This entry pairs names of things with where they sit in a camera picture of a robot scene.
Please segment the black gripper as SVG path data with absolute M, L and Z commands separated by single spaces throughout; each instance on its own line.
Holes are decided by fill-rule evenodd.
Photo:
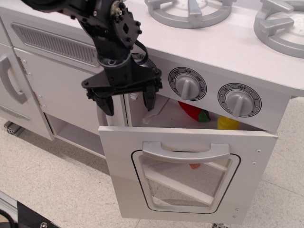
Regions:
M 151 111 L 155 105 L 155 92 L 162 88 L 161 75 L 161 70 L 141 66 L 130 58 L 120 67 L 105 68 L 84 80 L 81 86 L 106 115 L 114 115 L 113 95 L 133 92 L 143 92 L 144 104 Z

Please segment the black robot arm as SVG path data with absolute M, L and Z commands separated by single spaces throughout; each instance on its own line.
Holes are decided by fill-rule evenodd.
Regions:
M 136 62 L 131 51 L 134 45 L 147 53 L 138 41 L 140 22 L 121 0 L 26 0 L 24 3 L 41 12 L 58 12 L 77 19 L 93 40 L 97 61 L 104 68 L 82 82 L 87 97 L 109 116 L 114 115 L 114 95 L 142 92 L 148 111 L 155 105 L 156 92 L 162 88 L 161 70 L 144 67 L 149 56 Z

